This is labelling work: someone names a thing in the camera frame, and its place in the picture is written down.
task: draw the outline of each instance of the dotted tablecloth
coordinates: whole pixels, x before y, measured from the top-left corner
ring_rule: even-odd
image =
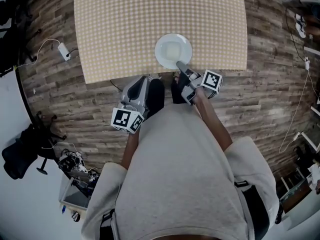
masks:
[[[185,36],[197,70],[245,70],[244,0],[74,0],[85,82],[168,72],[155,57],[158,39]]]

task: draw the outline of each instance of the white plate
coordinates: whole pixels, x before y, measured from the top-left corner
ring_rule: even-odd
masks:
[[[181,34],[166,34],[156,42],[154,48],[156,60],[165,68],[177,70],[177,61],[188,64],[192,58],[192,46]]]

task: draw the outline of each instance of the wooden floor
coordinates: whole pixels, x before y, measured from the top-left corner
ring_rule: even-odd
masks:
[[[246,71],[219,71],[223,86],[212,104],[232,138],[251,136],[270,165],[277,180],[294,168],[294,145],[282,154],[279,147],[298,105],[307,77],[305,64],[297,56],[285,17],[289,0],[244,0],[248,31]],[[77,48],[74,0],[33,0],[30,6],[34,21],[28,34],[42,29],[29,48],[36,54],[47,38],[64,42],[69,50]],[[288,24],[292,28],[299,53],[302,45],[317,47],[302,40],[294,30],[294,13],[288,10]],[[112,109],[120,93],[109,81],[85,84],[78,51],[65,62],[57,50],[58,43],[47,42],[36,65],[20,69],[23,88],[31,110],[42,111],[48,119],[57,115],[57,132],[67,135],[83,153],[88,168],[101,168],[105,162],[119,162],[127,141],[127,134],[110,126]],[[316,86],[320,62],[312,54],[310,76]],[[163,74],[165,85],[170,74]],[[115,79],[123,87],[131,78]],[[307,79],[303,97],[296,112],[283,149],[298,131],[308,131],[310,105],[316,100]],[[170,103],[166,91],[166,103]]]

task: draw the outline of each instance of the gray sweatshirt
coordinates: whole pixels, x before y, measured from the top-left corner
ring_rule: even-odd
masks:
[[[225,152],[195,109],[166,106],[145,121],[128,171],[106,163],[89,203],[82,235],[99,240],[102,216],[115,207],[120,240],[203,235],[247,240],[235,177],[254,177],[270,227],[278,211],[274,176],[251,138]]]

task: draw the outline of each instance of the wire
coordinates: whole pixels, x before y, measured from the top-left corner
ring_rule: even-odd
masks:
[[[52,149],[53,149],[56,145],[58,145],[59,143],[61,143],[61,144],[66,144],[66,145],[73,145],[73,147],[74,147],[74,149],[75,149],[75,152],[78,153],[75,144],[73,144],[73,143],[67,143],[67,142],[57,142],[53,147],[41,147],[41,148],[44,149],[44,150],[52,150]]]
[[[90,170],[88,170],[88,172],[90,172],[92,169],[97,169],[97,170],[103,170],[103,169],[101,169],[101,168],[97,168],[97,167],[92,167]]]
[[[109,81],[115,88],[117,88],[120,92],[122,92],[122,90],[118,86],[116,86],[111,80],[109,80]]]
[[[299,52],[298,52],[298,49],[297,49],[297,47],[296,47],[296,42],[295,42],[294,36],[292,35],[292,32],[291,32],[291,30],[290,30],[290,28],[289,28],[288,16],[287,16],[287,10],[288,10],[288,8],[295,8],[295,7],[286,7],[286,8],[285,8],[285,22],[286,22],[286,26],[287,26],[287,28],[288,28],[288,31],[289,31],[291,37],[292,37],[292,41],[293,41],[293,45],[294,45],[294,48],[295,48],[295,50],[296,50],[296,53],[298,54],[298,56],[300,57],[300,59],[301,59],[303,62],[306,62],[306,61],[300,56],[300,54],[299,54]]]
[[[28,63],[28,64],[23,64],[23,65],[17,66],[15,69],[20,68],[20,67],[22,67],[22,66],[28,66],[28,65],[34,65],[34,64],[36,64],[36,63],[37,63],[37,61],[38,61],[38,59],[39,59],[39,52],[40,52],[40,50],[41,50],[42,46],[44,46],[44,44],[46,43],[46,41],[49,41],[49,40],[57,41],[59,44],[61,44],[61,43],[60,43],[60,41],[59,41],[59,40],[57,40],[57,39],[51,39],[51,38],[49,38],[49,39],[45,40],[45,41],[43,42],[43,44],[40,46],[40,49],[38,50],[38,53],[37,53],[37,55],[36,55],[36,60],[35,60],[35,62]]]
[[[283,151],[281,151],[281,148],[282,148],[282,146],[283,146],[283,144],[284,144],[284,142],[285,142],[285,140],[286,140],[286,138],[287,138],[288,132],[290,131],[291,125],[292,125],[292,123],[293,123],[293,121],[294,121],[295,115],[296,115],[297,110],[298,110],[298,108],[299,108],[299,105],[300,105],[302,96],[304,95],[304,90],[305,90],[305,88],[306,88],[308,76],[309,76],[309,71],[308,71],[308,74],[306,75],[306,78],[305,78],[305,82],[304,82],[304,86],[303,86],[303,89],[302,89],[302,93],[301,93],[301,96],[300,96],[300,99],[299,99],[298,106],[296,106],[296,109],[295,109],[295,112],[294,112],[294,114],[293,114],[291,123],[290,123],[290,125],[289,125],[289,129],[286,131],[285,137],[284,137],[284,139],[283,139],[283,141],[282,141],[282,144],[281,144],[281,146],[280,146],[280,148],[279,148],[279,154],[285,152],[285,151],[287,150],[288,146],[289,146],[292,142],[294,142],[294,140],[291,141],[291,142],[286,146],[286,148],[285,148]]]
[[[313,89],[313,91],[314,91],[314,93],[315,93],[315,96],[317,96],[317,97],[319,98],[319,96],[317,95],[316,90],[315,90],[315,88],[314,88],[314,84],[312,83],[312,79],[311,79],[311,76],[310,76],[309,72],[308,72],[308,76],[309,76],[309,78],[310,78],[311,86],[312,86],[312,89]]]
[[[78,48],[75,48],[75,49],[71,50],[71,51],[66,55],[66,57],[69,57],[69,55],[70,55],[72,52],[74,52],[74,51],[79,51],[79,49],[78,49]]]

